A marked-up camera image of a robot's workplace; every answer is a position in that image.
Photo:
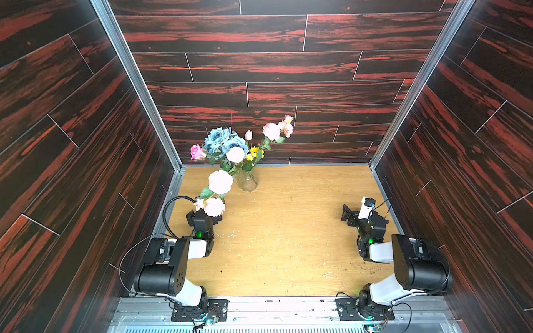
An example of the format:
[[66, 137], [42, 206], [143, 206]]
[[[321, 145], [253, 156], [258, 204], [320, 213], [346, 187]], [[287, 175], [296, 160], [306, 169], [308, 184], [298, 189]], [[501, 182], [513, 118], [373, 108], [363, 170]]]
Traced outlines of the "pale pink peony stem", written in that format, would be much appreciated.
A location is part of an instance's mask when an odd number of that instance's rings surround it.
[[211, 173], [208, 177], [209, 185], [204, 188], [197, 198], [194, 206], [196, 211], [203, 210], [211, 217], [222, 216], [226, 209], [226, 194], [229, 193], [233, 185], [233, 177], [224, 170]]

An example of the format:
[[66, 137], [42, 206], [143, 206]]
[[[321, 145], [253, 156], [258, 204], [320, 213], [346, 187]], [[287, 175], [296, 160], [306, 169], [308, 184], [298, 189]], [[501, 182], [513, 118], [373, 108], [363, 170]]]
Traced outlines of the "pink peony spray stem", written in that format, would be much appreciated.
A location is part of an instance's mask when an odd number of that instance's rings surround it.
[[264, 135], [264, 139], [260, 148], [271, 150], [272, 144], [283, 144], [294, 132], [293, 120], [294, 118], [292, 116], [286, 115], [281, 122], [267, 123], [263, 126], [262, 134]]

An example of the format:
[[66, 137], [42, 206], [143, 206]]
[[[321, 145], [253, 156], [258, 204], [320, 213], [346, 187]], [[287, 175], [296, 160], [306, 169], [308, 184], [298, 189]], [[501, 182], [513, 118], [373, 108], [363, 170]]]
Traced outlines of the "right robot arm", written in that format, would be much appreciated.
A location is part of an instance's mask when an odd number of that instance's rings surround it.
[[451, 264], [440, 249], [404, 234], [393, 234], [390, 241], [384, 240], [389, 221], [376, 212], [374, 199], [364, 197], [356, 211], [343, 205], [341, 221], [358, 230], [356, 244], [364, 261], [394, 266], [391, 276], [361, 289], [356, 305], [363, 317], [384, 316], [410, 296], [451, 289]]

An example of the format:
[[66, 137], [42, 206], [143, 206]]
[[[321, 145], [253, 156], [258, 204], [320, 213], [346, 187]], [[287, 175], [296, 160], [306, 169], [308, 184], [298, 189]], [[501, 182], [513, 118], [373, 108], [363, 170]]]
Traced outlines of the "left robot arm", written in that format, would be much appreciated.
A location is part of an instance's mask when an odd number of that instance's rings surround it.
[[208, 257], [215, 245], [214, 226], [223, 220], [221, 215], [208, 216], [204, 210], [186, 215], [193, 227], [191, 236], [177, 239], [153, 238], [134, 278], [134, 290], [150, 296], [163, 296], [177, 302], [179, 309], [207, 312], [208, 296], [204, 287], [186, 278], [190, 259]]

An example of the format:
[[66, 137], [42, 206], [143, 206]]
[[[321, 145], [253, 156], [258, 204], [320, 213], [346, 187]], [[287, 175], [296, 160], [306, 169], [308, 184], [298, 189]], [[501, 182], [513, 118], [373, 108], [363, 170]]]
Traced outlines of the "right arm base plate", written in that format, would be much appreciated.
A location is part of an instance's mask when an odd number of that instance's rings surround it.
[[392, 306], [379, 305], [359, 298], [336, 298], [335, 304], [341, 321], [393, 321]]

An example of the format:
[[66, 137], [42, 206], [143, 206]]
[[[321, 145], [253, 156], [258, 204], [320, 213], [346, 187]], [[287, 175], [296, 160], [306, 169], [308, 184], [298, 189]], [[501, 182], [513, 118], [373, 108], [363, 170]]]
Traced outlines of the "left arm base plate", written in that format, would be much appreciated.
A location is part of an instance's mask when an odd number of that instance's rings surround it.
[[171, 321], [174, 323], [191, 323], [192, 321], [202, 323], [225, 322], [228, 316], [228, 304], [228, 299], [207, 298], [195, 307], [174, 305]]

